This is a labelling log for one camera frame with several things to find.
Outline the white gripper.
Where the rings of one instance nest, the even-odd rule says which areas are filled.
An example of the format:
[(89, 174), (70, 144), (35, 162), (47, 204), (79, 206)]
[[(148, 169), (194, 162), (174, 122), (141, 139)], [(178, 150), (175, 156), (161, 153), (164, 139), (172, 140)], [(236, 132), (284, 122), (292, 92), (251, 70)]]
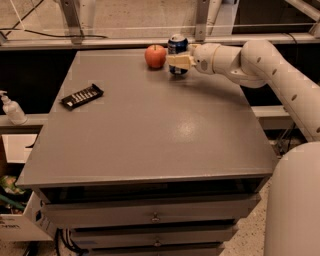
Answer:
[(166, 60), (170, 66), (189, 70), (195, 66), (196, 70), (203, 74), (213, 74), (213, 60), (219, 44), (189, 44), (188, 54), (168, 55)]

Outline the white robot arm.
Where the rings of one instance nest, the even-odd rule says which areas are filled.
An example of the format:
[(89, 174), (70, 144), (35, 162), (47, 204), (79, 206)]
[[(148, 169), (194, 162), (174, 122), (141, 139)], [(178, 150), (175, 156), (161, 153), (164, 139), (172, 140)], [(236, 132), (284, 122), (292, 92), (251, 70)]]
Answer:
[(320, 87), (267, 40), (241, 47), (191, 44), (171, 66), (221, 74), (249, 88), (269, 85), (307, 142), (287, 152), (272, 176), (264, 256), (320, 256)]

